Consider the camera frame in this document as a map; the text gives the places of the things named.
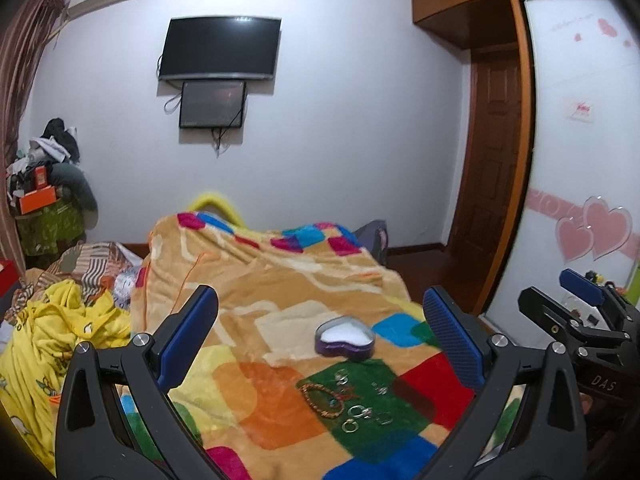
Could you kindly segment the grey purple bag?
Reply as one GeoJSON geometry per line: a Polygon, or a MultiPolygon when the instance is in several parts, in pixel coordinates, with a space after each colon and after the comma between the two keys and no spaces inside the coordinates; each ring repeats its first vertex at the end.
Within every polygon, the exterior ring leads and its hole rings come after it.
{"type": "Polygon", "coordinates": [[[373,220],[354,232],[360,245],[370,252],[376,262],[386,266],[388,253],[387,223],[384,220],[373,220]]]}

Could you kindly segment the colourful patchwork fleece blanket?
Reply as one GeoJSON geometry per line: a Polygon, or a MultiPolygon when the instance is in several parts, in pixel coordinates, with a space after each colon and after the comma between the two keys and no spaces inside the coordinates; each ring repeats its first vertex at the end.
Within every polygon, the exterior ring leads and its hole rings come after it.
{"type": "Polygon", "coordinates": [[[412,479],[469,407],[401,277],[331,223],[255,232],[204,212],[156,222],[130,311],[152,333],[200,285],[219,311],[170,400],[231,479],[412,479]],[[359,318],[370,359],[314,351],[359,318]]]}

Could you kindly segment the purple heart-shaped jewelry box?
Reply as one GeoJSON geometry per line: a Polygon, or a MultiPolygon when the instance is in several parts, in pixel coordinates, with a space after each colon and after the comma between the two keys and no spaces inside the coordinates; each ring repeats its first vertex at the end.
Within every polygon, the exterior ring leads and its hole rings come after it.
{"type": "Polygon", "coordinates": [[[352,316],[332,318],[320,324],[314,333],[314,351],[326,358],[361,362],[373,356],[374,348],[374,331],[352,316]]]}

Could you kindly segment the small wall monitor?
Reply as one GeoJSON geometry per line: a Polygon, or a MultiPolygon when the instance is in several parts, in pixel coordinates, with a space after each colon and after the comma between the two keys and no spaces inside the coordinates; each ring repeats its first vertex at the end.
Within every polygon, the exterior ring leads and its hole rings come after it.
{"type": "Polygon", "coordinates": [[[179,126],[183,129],[241,128],[245,99],[244,81],[185,81],[181,91],[179,126]]]}

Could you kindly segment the green patterned cloth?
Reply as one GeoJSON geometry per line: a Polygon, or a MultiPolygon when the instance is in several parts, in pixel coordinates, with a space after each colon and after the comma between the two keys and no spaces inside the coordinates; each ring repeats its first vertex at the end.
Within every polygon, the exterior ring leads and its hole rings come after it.
{"type": "Polygon", "coordinates": [[[15,218],[18,236],[26,256],[54,255],[65,245],[86,237],[85,219],[78,203],[60,198],[30,214],[15,218]]]}

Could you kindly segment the red box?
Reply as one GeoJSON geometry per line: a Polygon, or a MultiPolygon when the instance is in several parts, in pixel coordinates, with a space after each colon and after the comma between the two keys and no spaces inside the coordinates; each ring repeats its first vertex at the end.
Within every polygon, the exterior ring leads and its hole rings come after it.
{"type": "Polygon", "coordinates": [[[0,260],[0,298],[12,295],[20,287],[20,276],[11,260],[0,260]]]}

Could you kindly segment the yellow cartoon bedsheet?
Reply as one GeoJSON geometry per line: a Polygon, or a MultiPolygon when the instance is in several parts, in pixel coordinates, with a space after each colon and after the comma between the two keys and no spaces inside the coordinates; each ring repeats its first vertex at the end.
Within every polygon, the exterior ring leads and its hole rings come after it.
{"type": "Polygon", "coordinates": [[[1,404],[14,428],[48,471],[54,471],[55,412],[74,350],[87,341],[98,349],[130,341],[130,314],[104,292],[92,304],[66,280],[29,300],[1,353],[1,404]]]}

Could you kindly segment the yellow curved headboard tube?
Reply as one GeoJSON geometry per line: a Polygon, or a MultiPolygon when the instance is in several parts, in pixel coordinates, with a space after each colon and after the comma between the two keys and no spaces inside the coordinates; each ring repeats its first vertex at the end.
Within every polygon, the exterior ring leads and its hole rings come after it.
{"type": "Polygon", "coordinates": [[[239,211],[233,206],[227,197],[219,193],[205,192],[194,198],[188,207],[188,211],[216,212],[234,226],[246,227],[246,223],[239,211]]]}

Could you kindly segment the wardrobe door with pink hearts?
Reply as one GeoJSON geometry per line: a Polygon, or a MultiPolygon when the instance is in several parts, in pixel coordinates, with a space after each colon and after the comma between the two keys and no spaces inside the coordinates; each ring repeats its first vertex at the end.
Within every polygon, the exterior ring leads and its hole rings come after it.
{"type": "Polygon", "coordinates": [[[487,321],[522,346],[549,336],[518,310],[535,286],[585,322],[562,270],[626,287],[639,260],[639,45],[608,0],[520,0],[532,47],[532,166],[518,232],[487,321]]]}

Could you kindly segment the pile of clothes and boxes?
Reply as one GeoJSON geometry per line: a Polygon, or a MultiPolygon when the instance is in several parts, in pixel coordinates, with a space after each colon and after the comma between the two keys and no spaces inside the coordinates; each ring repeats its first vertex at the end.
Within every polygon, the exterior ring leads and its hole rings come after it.
{"type": "Polygon", "coordinates": [[[76,129],[67,128],[62,118],[50,119],[43,134],[28,141],[26,154],[18,156],[6,170],[6,195],[12,214],[22,216],[20,198],[48,185],[55,187],[58,200],[74,200],[87,214],[98,212],[96,196],[80,169],[76,129]]]}

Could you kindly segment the brown wooden door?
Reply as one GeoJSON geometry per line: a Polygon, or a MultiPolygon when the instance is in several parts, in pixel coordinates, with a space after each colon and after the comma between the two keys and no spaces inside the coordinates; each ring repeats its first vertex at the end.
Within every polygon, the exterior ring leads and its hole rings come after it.
{"type": "Polygon", "coordinates": [[[498,247],[513,188],[521,134],[518,50],[472,53],[470,120],[448,250],[451,296],[472,311],[498,247]]]}

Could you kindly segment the orange box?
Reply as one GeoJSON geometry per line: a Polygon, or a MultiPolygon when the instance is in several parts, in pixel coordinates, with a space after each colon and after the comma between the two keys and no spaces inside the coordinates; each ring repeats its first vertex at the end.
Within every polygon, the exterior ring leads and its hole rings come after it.
{"type": "Polygon", "coordinates": [[[54,204],[57,199],[58,196],[56,196],[54,186],[48,185],[44,188],[38,188],[38,190],[27,193],[20,198],[21,214],[30,214],[43,207],[50,206],[54,204]]]}

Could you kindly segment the striped brown curtain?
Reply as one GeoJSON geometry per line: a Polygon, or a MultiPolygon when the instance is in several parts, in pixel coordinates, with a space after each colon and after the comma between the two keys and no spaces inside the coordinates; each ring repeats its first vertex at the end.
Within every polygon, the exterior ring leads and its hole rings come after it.
{"type": "Polygon", "coordinates": [[[26,270],[24,252],[8,201],[6,170],[14,162],[20,125],[54,26],[67,0],[25,0],[1,33],[1,258],[26,270]]]}

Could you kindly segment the large wall television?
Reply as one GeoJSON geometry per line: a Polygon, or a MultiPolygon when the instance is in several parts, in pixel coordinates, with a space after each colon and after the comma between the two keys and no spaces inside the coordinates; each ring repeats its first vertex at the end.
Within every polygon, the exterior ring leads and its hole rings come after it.
{"type": "Polygon", "coordinates": [[[165,37],[160,80],[271,80],[282,21],[258,16],[174,18],[165,37]]]}

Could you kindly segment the striped brown pillow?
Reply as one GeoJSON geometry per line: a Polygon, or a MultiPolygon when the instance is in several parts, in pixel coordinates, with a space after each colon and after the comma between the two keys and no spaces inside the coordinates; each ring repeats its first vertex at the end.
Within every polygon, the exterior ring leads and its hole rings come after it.
{"type": "Polygon", "coordinates": [[[28,300],[35,300],[50,285],[65,280],[79,285],[85,302],[91,302],[104,290],[110,290],[116,304],[126,306],[141,266],[142,258],[123,244],[77,244],[48,266],[37,263],[17,280],[17,285],[9,292],[6,306],[1,307],[2,320],[15,325],[28,300]]]}

